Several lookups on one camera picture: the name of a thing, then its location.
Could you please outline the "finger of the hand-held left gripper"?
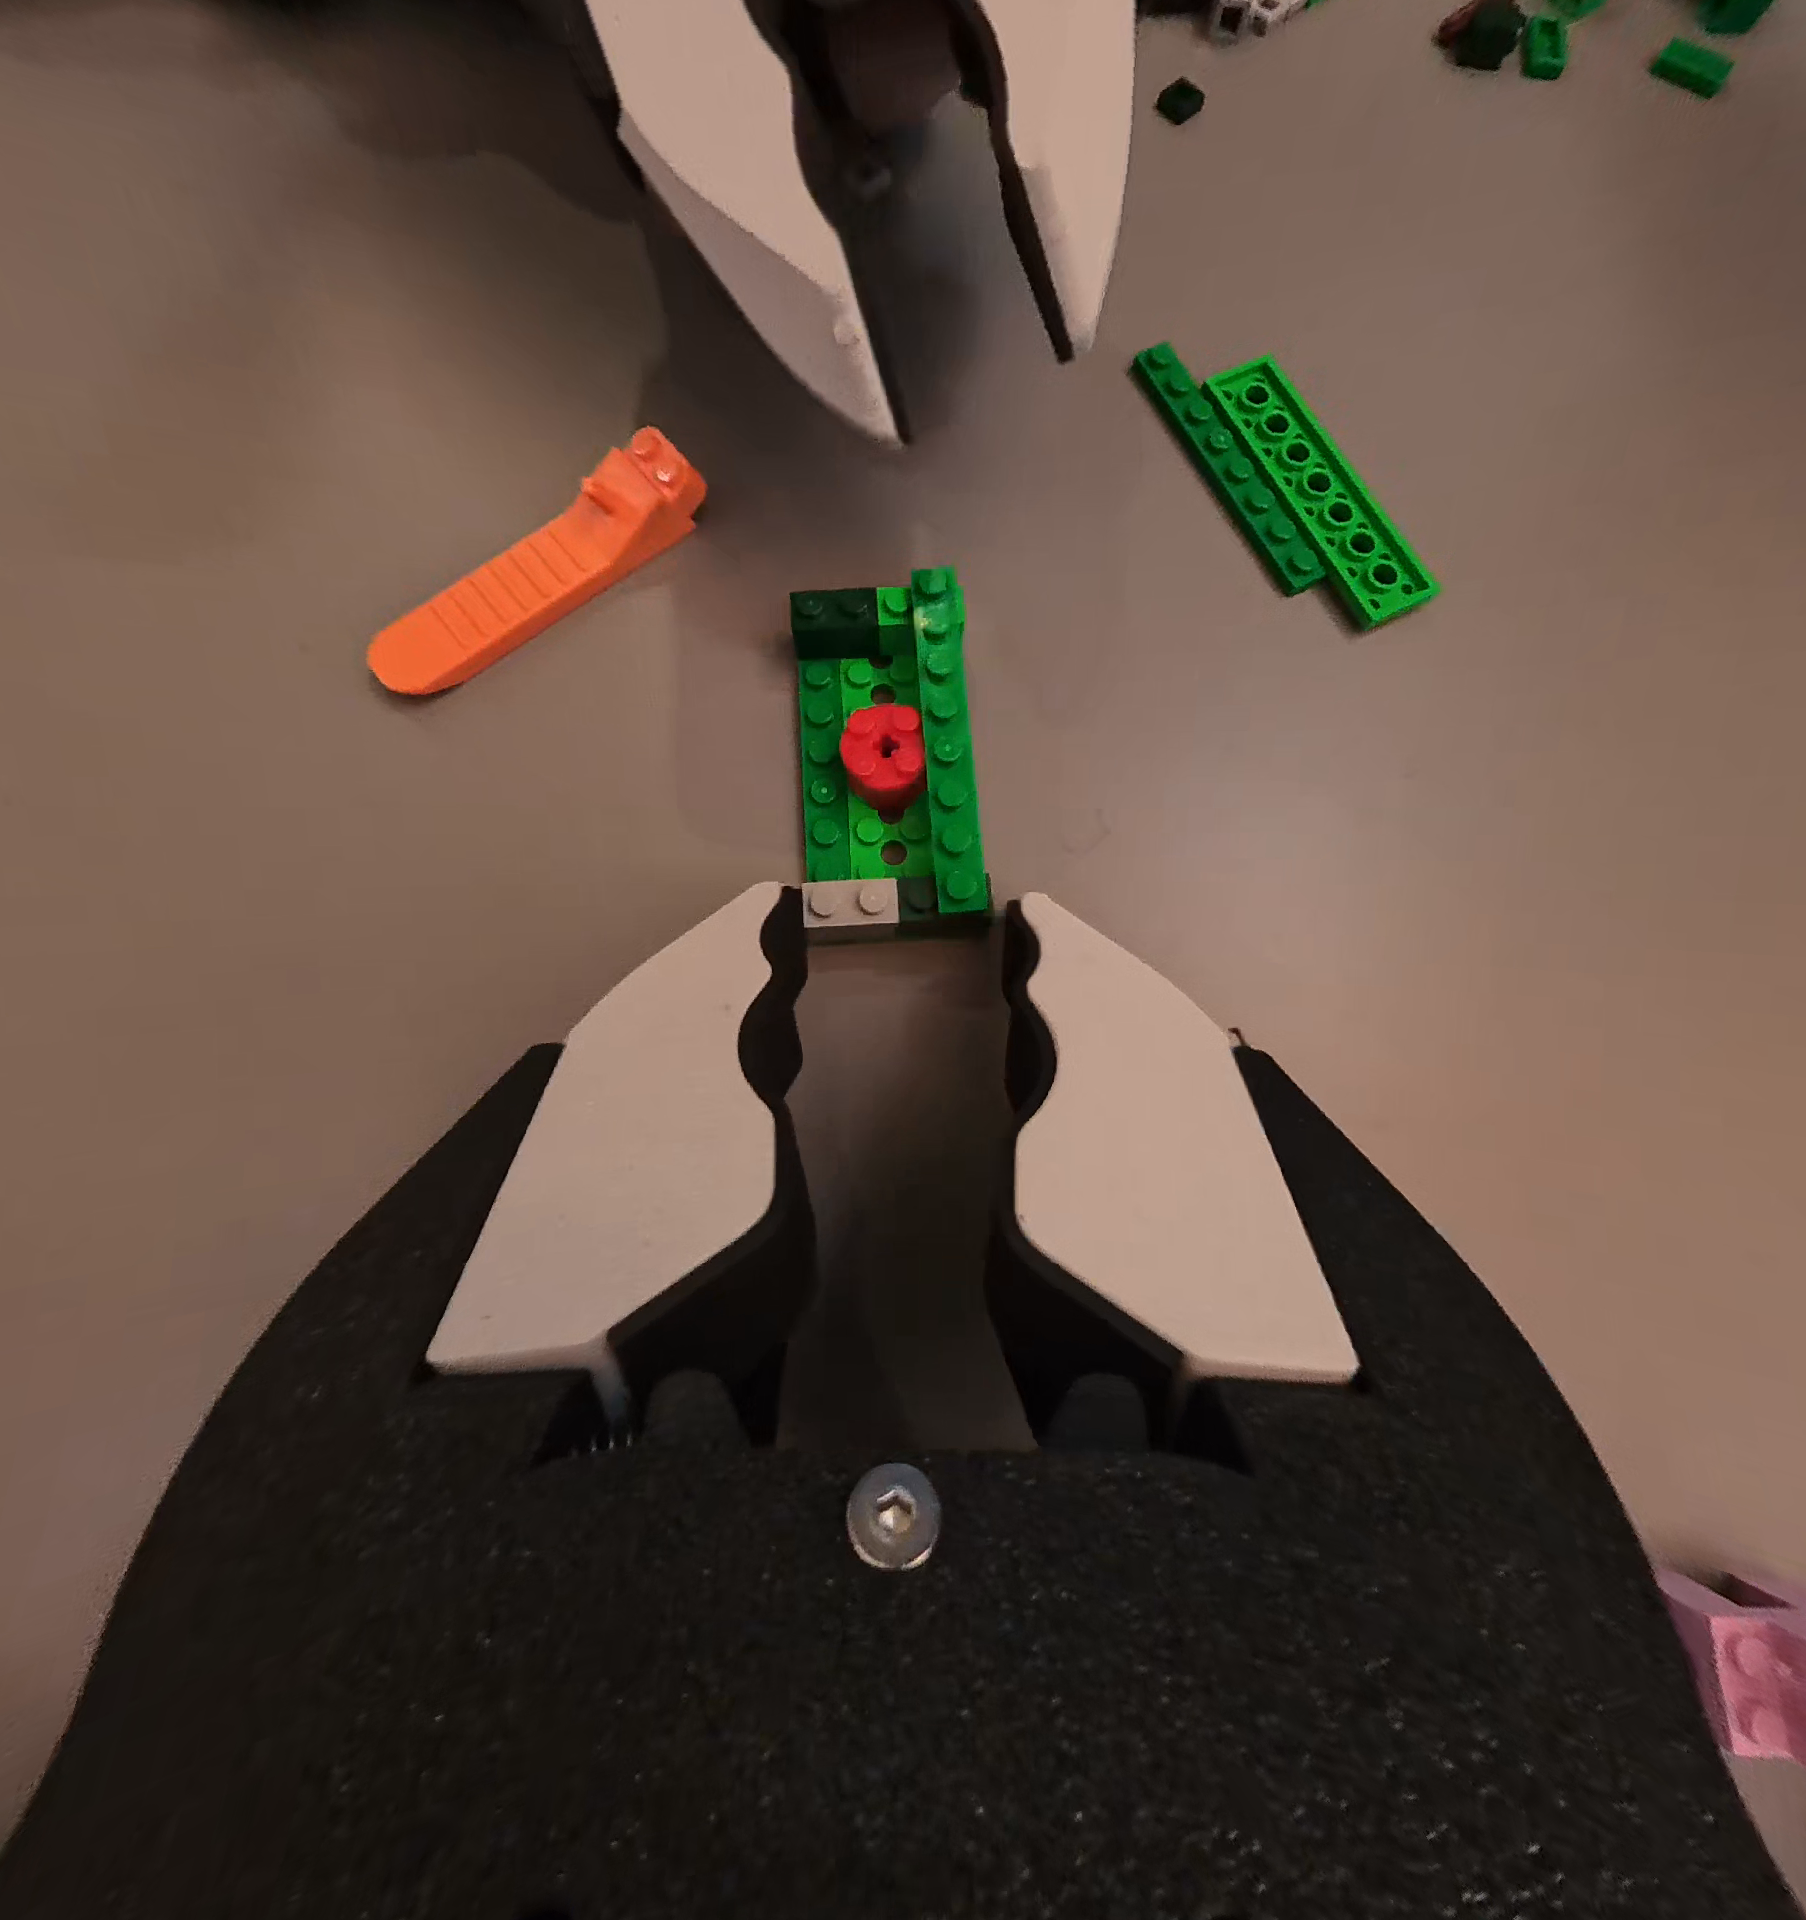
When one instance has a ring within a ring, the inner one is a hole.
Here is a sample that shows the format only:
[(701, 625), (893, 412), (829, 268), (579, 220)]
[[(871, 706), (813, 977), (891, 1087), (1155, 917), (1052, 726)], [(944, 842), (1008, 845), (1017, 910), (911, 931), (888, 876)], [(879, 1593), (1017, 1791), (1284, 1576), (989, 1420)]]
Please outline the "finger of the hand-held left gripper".
[(879, 446), (903, 446), (891, 380), (808, 190), (791, 75), (744, 0), (586, 4), (617, 134), (770, 351)]
[(975, 0), (1000, 202), (1054, 356), (1095, 342), (1130, 165), (1137, 4)]

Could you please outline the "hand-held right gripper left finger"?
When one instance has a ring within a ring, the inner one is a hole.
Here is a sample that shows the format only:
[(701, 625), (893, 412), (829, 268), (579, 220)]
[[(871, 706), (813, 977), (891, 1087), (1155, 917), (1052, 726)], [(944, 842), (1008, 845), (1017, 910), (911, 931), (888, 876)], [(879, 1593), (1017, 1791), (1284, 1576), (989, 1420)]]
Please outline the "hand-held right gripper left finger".
[(586, 1371), (645, 1424), (717, 1377), (776, 1447), (817, 1232), (790, 1117), (808, 977), (799, 889), (756, 883), (570, 1032), (429, 1339), (443, 1377)]

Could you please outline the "narrow green lego plate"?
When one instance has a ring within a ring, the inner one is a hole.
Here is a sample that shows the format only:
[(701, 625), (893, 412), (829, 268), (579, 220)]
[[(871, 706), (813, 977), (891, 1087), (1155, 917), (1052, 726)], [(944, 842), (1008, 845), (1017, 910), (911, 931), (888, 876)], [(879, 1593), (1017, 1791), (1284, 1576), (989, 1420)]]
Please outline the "narrow green lego plate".
[(1269, 582), (1287, 596), (1324, 582), (1324, 562), (1280, 505), (1243, 434), (1227, 420), (1175, 346), (1155, 342), (1130, 356), (1130, 380), (1153, 400), (1168, 436), (1182, 446), (1206, 492), (1223, 503), (1235, 532), (1250, 544)]
[(941, 913), (989, 913), (975, 755), (964, 694), (964, 588), (951, 569), (911, 571), (917, 710)]

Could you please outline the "orange brick separator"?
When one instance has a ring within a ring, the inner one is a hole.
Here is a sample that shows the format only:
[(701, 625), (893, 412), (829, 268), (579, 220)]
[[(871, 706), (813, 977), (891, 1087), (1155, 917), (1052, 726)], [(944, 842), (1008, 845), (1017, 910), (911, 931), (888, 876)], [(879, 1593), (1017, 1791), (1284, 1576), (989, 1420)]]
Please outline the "orange brick separator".
[(708, 477), (658, 428), (614, 446), (542, 525), (382, 628), (362, 655), (399, 697), (469, 680), (693, 532)]

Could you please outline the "pile of lego pieces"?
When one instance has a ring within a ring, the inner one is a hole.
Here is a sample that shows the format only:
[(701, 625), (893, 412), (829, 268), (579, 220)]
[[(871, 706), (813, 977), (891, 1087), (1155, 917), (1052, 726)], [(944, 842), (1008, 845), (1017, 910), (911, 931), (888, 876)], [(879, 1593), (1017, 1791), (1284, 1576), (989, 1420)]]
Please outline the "pile of lego pieces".
[[(1600, 0), (1470, 0), (1443, 10), (1435, 23), (1435, 47), (1455, 70), (1496, 75), (1507, 60), (1534, 81), (1556, 81), (1571, 70), (1571, 33), (1577, 22), (1600, 10)], [(1733, 38), (1749, 38), (1766, 15), (1769, 0), (1685, 0), (1685, 38), (1670, 38), (1648, 75), (1679, 94), (1716, 97), (1733, 77)]]

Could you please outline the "pink lego pig figure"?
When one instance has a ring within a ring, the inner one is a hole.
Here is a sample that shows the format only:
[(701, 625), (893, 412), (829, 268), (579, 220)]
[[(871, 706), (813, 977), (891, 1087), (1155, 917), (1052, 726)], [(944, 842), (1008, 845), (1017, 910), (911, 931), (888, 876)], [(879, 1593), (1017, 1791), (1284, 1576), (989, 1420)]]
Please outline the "pink lego pig figure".
[(1806, 1770), (1806, 1589), (1720, 1574), (1656, 1574), (1726, 1757)]

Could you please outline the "green lego assembly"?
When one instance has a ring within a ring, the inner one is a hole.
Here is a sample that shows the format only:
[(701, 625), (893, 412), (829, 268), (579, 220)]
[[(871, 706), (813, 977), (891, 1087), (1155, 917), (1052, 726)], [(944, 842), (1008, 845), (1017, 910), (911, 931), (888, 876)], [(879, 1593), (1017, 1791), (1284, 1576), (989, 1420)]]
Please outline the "green lego assembly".
[(903, 926), (986, 926), (989, 913), (941, 913), (929, 797), (908, 809), (864, 803), (844, 788), (842, 721), (858, 706), (917, 706), (911, 578), (875, 588), (799, 588), (790, 596), (796, 659), (796, 769), (805, 880), (850, 896), (891, 896)]

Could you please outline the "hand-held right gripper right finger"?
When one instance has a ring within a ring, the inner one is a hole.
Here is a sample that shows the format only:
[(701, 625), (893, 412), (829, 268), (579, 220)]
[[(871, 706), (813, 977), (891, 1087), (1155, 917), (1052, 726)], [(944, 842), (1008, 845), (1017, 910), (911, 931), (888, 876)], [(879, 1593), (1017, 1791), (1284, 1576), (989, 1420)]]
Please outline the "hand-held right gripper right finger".
[(1359, 1361), (1250, 1098), (1190, 994), (1052, 896), (1007, 913), (986, 1304), (1042, 1447), (1235, 1447), (1227, 1379), (1343, 1392)]

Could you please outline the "green lego plate with holes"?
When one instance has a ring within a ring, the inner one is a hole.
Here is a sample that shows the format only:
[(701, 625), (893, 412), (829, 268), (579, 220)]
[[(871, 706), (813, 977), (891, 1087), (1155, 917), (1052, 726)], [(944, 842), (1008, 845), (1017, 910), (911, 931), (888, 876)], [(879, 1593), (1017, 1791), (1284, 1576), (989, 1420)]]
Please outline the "green lego plate with holes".
[(1206, 394), (1243, 436), (1359, 634), (1443, 594), (1269, 356), (1211, 374)]

